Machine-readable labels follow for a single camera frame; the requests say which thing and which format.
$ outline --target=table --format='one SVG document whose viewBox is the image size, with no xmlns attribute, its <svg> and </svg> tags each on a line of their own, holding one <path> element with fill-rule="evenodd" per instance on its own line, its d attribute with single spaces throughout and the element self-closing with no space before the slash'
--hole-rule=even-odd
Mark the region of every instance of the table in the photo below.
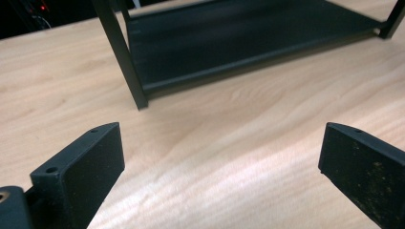
<svg viewBox="0 0 405 229">
<path fill-rule="evenodd" d="M 394 1 L 339 4 L 384 19 Z M 327 122 L 405 149 L 404 61 L 401 25 L 139 112 L 98 19 L 1 40 L 0 186 L 27 190 L 32 170 L 118 121 L 126 169 L 89 228 L 377 228 L 317 163 Z"/>
</svg>

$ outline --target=wooden table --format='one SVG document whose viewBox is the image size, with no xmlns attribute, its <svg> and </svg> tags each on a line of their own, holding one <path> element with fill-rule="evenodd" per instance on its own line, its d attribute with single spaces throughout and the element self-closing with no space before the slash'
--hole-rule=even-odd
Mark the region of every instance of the wooden table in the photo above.
<svg viewBox="0 0 405 229">
<path fill-rule="evenodd" d="M 385 19 L 394 1 L 339 3 Z M 405 149 L 405 26 L 152 100 L 98 19 L 0 41 L 0 186 L 118 121 L 126 169 L 90 228 L 377 228 L 317 163 L 327 122 Z"/>
</svg>

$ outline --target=black rack leg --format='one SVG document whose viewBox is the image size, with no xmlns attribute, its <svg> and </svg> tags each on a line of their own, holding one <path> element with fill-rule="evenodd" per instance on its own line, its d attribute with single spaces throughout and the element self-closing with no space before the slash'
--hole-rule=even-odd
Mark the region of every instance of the black rack leg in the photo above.
<svg viewBox="0 0 405 229">
<path fill-rule="evenodd" d="M 147 97 L 137 77 L 134 62 L 126 45 L 116 14 L 110 7 L 109 0 L 93 0 L 93 5 L 138 109 L 146 108 L 148 106 Z"/>
<path fill-rule="evenodd" d="M 405 0 L 398 0 L 395 4 L 393 11 L 387 20 L 387 27 L 381 30 L 379 37 L 383 39 L 390 39 L 393 37 L 394 32 L 398 28 L 405 15 Z"/>
</svg>

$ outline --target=black metal rack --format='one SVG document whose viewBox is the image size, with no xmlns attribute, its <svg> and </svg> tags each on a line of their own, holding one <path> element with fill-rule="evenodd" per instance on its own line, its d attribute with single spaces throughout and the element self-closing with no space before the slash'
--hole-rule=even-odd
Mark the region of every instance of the black metal rack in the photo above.
<svg viewBox="0 0 405 229">
<path fill-rule="evenodd" d="M 93 3 L 139 109 L 241 67 L 390 38 L 405 12 L 405 0 L 383 22 L 325 0 L 216 0 L 131 16 L 121 3 L 128 48 L 109 0 Z"/>
</svg>

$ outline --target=shelf panel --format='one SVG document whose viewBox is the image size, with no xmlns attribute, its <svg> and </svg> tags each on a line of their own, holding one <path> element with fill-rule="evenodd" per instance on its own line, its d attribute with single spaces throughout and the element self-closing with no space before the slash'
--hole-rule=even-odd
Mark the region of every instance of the shelf panel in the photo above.
<svg viewBox="0 0 405 229">
<path fill-rule="evenodd" d="M 324 0 L 222 0 L 134 17 L 128 35 L 152 92 L 382 26 Z"/>
</svg>

